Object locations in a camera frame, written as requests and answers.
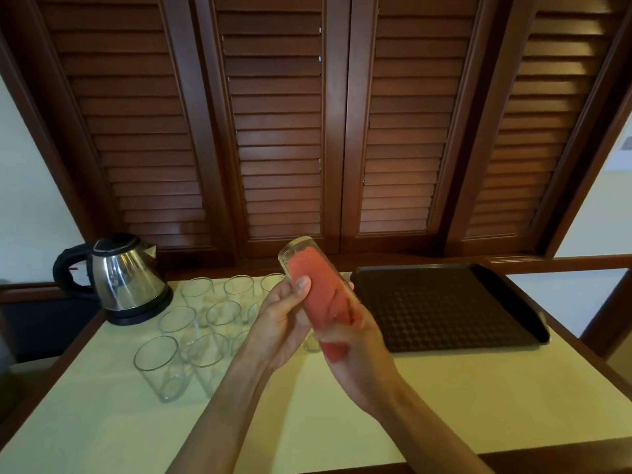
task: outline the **black kettle handle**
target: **black kettle handle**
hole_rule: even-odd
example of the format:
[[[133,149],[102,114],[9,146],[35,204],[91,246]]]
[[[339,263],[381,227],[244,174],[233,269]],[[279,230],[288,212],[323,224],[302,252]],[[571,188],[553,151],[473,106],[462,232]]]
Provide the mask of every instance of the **black kettle handle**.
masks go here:
[[[73,264],[87,261],[91,253],[92,245],[90,243],[68,248],[57,257],[55,264],[52,266],[52,278],[61,290],[72,298],[82,298],[91,301],[99,299],[93,287],[76,284],[69,270]]]

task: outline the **electric kettle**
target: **electric kettle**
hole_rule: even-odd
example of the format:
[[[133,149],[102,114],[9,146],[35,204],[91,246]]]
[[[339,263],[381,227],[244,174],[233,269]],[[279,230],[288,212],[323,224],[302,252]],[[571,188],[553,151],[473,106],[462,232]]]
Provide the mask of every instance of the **electric kettle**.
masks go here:
[[[69,248],[52,268],[58,286],[73,298],[99,300],[110,323],[138,324],[160,314],[173,291],[155,269],[155,245],[125,232]],[[69,268],[86,261],[91,286],[76,284]]]

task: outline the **right hand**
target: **right hand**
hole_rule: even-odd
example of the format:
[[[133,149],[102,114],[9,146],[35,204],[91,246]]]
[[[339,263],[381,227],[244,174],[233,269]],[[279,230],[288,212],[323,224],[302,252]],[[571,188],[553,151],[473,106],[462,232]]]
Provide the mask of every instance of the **right hand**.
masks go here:
[[[344,342],[347,355],[336,363],[327,360],[336,381],[356,405],[373,417],[393,400],[404,380],[372,314],[353,300],[354,324],[333,323],[315,331],[320,342]]]

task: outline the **kettle lid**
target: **kettle lid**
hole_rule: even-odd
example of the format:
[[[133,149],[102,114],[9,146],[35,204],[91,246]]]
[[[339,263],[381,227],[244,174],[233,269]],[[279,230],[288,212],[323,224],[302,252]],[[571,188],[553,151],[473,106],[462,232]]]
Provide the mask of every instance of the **kettle lid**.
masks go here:
[[[133,250],[140,244],[140,238],[128,232],[118,232],[112,238],[101,238],[92,248],[94,256],[115,256]]]

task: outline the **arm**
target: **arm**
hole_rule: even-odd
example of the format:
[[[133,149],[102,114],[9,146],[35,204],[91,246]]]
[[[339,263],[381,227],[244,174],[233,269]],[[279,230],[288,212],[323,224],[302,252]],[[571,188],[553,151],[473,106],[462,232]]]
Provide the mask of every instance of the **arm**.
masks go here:
[[[310,287],[306,276],[294,286],[286,278],[268,294],[248,337],[167,474],[233,472],[265,385],[310,330],[304,311],[297,307]]]
[[[491,474],[400,376],[371,313],[361,304],[354,311],[353,326],[316,333],[320,341],[349,344],[344,359],[328,362],[349,397],[382,425],[417,474]]]

